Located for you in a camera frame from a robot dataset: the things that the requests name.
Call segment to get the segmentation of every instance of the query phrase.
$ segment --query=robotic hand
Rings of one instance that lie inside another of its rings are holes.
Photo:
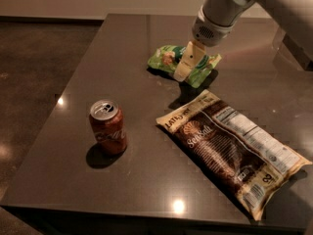
[[[217,45],[231,32],[238,17],[257,2],[313,60],[313,0],[205,0],[193,26],[195,39]]]

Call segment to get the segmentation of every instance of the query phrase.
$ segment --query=can lid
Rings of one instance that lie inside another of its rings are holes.
[[[100,100],[92,105],[90,115],[97,120],[113,118],[118,111],[118,104],[111,100]]]

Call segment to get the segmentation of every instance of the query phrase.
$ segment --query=brown floor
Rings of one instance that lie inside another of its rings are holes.
[[[0,22],[0,200],[100,23]],[[40,234],[0,208],[0,234]]]

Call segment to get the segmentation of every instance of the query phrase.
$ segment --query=soda can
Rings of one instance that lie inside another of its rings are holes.
[[[89,121],[97,142],[108,155],[117,155],[126,150],[123,112],[112,100],[100,100],[92,105]]]

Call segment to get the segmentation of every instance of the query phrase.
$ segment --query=table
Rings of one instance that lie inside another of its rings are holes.
[[[312,166],[284,185],[255,222],[157,127],[156,118],[209,86],[312,161],[313,72],[302,70],[279,44],[280,30],[271,19],[240,19],[222,44],[207,49],[223,59],[199,89],[149,70],[157,47],[187,45],[193,20],[108,15],[1,206],[43,232],[63,234],[124,234],[125,227],[128,234],[196,234],[192,230],[200,227],[303,232],[313,215]],[[129,145],[114,159],[101,155],[88,121],[90,106],[103,98],[124,110]],[[184,211],[173,208],[177,200]]]

